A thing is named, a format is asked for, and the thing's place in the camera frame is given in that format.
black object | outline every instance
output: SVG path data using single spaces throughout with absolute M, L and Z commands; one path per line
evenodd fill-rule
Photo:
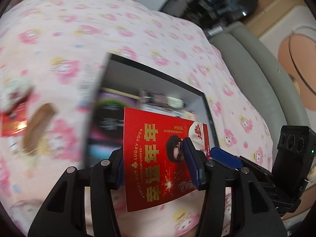
M 116 100 L 97 102 L 93 124 L 111 140 L 123 139 L 125 105 Z
M 282 127 L 280 143 L 283 142 L 283 135 L 294 135 L 297 140 L 304 139 L 306 145 L 303 145 L 300 154 L 305 154 L 304 157 L 311 160 L 314 158 L 313 153 L 308 153 L 310 145 L 315 145 L 315 133 L 309 127 Z M 296 147 L 298 145 L 294 142 L 291 150 Z M 280 149 L 283 149 L 279 156 L 281 158 L 291 153 L 291 150 L 284 147 Z M 246 158 L 233 156 L 219 148 L 211 150 L 211 156 L 213 153 L 217 160 L 208 161 L 203 152 L 195 150 L 188 137 L 183 140 L 182 151 L 192 183 L 199 190 L 206 190 L 196 236 L 206 237 L 210 233 L 214 237 L 221 236 L 225 187 L 232 188 L 229 236 L 287 236 L 280 216 L 296 210 L 300 204 L 299 197 L 306 186 L 289 191 L 283 185 L 278 185 L 278 179 L 292 175 L 275 178 L 268 170 Z M 298 168 L 294 160 L 289 160 L 288 163 L 288 167 L 300 171 L 299 177 L 292 179 L 293 182 L 300 182 L 301 177 L 306 178 L 310 163 Z M 280 166 L 282 164 L 275 162 L 272 171 L 279 172 Z M 89 236 L 85 228 L 84 187 L 90 186 L 94 236 L 120 237 L 110 190 L 117 190 L 123 181 L 123 148 L 113 151 L 109 160 L 99 162 L 92 169 L 68 168 L 39 209 L 28 236 Z
M 194 0 L 182 18 L 190 20 L 202 29 L 210 29 L 220 24 L 229 25 L 253 13 L 258 0 Z

small card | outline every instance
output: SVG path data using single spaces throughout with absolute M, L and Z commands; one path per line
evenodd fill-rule
M 10 114 L 2 113 L 2 137 L 23 135 L 26 118 L 25 102 L 18 104 Z
M 190 137 L 209 158 L 207 125 L 125 108 L 124 173 L 127 211 L 155 207 L 195 190 L 183 154 Z

pink blanket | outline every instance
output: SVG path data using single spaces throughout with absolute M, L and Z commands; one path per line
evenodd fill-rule
M 0 200 L 27 233 L 41 203 L 68 166 L 80 168 L 89 116 L 85 75 L 102 75 L 106 52 L 139 61 L 203 91 L 221 148 L 271 169 L 272 140 L 263 118 L 241 93 L 220 52 L 189 21 L 150 11 L 131 0 L 24 0 L 0 20 L 0 66 L 6 79 L 27 75 L 32 114 L 44 103 L 58 109 L 35 156 L 20 138 L 0 138 Z M 203 192 L 127 213 L 124 189 L 114 205 L 123 235 L 180 236 L 198 222 Z M 230 196 L 225 227 L 229 231 Z

